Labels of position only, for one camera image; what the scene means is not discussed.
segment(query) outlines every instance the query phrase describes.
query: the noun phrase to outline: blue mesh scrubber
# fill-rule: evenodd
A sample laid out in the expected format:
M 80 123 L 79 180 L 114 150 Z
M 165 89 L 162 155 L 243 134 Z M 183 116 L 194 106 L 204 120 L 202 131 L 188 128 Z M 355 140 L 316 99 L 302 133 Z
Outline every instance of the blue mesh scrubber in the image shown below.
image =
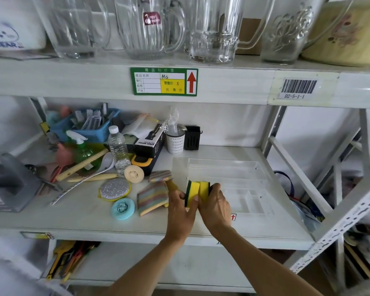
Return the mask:
M 131 199 L 119 199 L 112 205 L 111 215 L 117 220 L 125 220 L 133 215 L 134 209 L 134 201 Z

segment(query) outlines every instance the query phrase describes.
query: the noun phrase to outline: wooden handle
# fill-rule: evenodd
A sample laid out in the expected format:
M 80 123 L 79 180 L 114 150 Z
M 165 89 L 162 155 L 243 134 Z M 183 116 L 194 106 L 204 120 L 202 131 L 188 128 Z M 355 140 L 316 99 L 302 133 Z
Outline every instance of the wooden handle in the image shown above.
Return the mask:
M 102 174 L 99 174 L 98 176 L 94 176 L 93 178 L 87 179 L 86 182 L 99 181 L 102 179 L 115 179 L 116 177 L 118 177 L 118 174 L 116 173 L 102 173 Z M 70 183 L 76 183 L 76 182 L 82 181 L 83 179 L 84 178 L 81 176 L 74 176 L 68 179 L 67 181 Z
M 81 163 L 78 163 L 77 165 L 75 165 L 75 166 L 71 167 L 70 169 L 66 170 L 65 172 L 62 172 L 61 174 L 57 175 L 56 179 L 58 181 L 63 181 L 65 178 L 69 177 L 73 173 L 76 173 L 79 169 L 84 168 L 86 165 L 88 165 L 89 163 L 93 162 L 96 159 L 99 159 L 101 156 L 105 155 L 108 152 L 109 152 L 108 149 L 106 149 L 106 148 L 103 149 L 101 152 L 89 157 L 85 161 L 82 161 Z

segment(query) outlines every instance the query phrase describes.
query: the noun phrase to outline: barcode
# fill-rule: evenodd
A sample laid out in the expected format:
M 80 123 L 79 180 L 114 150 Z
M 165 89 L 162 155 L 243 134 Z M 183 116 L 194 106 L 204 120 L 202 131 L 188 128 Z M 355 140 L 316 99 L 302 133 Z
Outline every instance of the barcode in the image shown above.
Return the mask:
M 287 94 L 312 94 L 317 80 L 285 79 L 281 93 Z

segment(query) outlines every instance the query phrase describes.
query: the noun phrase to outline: red arrow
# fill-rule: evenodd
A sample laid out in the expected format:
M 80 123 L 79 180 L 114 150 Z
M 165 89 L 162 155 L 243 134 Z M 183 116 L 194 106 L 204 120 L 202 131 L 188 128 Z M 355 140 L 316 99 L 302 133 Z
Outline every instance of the red arrow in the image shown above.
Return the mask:
M 189 75 L 189 78 L 186 81 L 189 82 L 189 93 L 192 94 L 193 93 L 193 83 L 196 82 L 193 72 L 191 72 L 191 74 Z

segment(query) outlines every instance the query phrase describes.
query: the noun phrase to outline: hand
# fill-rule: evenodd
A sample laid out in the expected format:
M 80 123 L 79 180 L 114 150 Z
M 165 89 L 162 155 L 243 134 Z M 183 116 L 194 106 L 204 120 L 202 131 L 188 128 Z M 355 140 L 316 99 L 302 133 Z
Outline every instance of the hand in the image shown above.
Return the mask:
M 198 195 L 193 198 L 191 207 L 187 212 L 182 199 L 185 194 L 182 191 L 168 193 L 168 220 L 165 239 L 184 243 L 191 233 L 198 206 Z
M 213 184 L 208 201 L 199 202 L 199 212 L 204 224 L 215 238 L 223 228 L 232 227 L 232 209 L 223 196 L 221 184 Z

